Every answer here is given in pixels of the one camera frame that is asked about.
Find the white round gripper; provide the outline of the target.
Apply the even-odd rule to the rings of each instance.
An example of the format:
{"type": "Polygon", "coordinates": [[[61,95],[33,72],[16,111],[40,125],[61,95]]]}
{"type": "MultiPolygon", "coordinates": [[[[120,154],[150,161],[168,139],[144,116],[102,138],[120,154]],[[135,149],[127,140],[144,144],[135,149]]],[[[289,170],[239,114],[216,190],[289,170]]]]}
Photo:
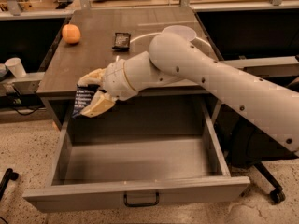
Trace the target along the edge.
{"type": "Polygon", "coordinates": [[[85,117],[96,117],[108,111],[116,103],[116,98],[122,101],[137,95],[131,87],[125,74],[125,60],[111,63],[106,69],[98,68],[78,81],[79,86],[101,85],[107,92],[97,91],[92,102],[81,111],[85,117]]]}

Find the black robot base with wheel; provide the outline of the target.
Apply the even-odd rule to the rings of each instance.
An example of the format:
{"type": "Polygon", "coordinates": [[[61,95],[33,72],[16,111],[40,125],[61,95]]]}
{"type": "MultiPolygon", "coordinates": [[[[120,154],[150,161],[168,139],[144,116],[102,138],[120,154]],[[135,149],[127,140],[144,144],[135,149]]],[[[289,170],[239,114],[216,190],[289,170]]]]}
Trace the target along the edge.
{"type": "Polygon", "coordinates": [[[275,188],[269,194],[273,203],[281,203],[286,197],[283,187],[263,165],[263,161],[294,160],[297,156],[291,153],[266,133],[239,117],[229,139],[227,161],[234,167],[248,169],[254,166],[275,188]]]}

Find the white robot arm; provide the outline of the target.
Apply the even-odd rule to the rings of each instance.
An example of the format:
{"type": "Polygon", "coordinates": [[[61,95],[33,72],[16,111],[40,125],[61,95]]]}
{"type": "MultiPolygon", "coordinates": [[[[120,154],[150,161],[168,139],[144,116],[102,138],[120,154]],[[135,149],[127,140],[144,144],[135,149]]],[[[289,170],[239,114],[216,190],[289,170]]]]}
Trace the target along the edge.
{"type": "Polygon", "coordinates": [[[146,88],[162,87],[182,79],[200,85],[299,155],[297,92],[215,61],[174,33],[156,35],[147,51],[82,77],[79,86],[95,84],[100,90],[81,114],[95,117],[108,111],[118,100],[125,101],[146,88]]]}

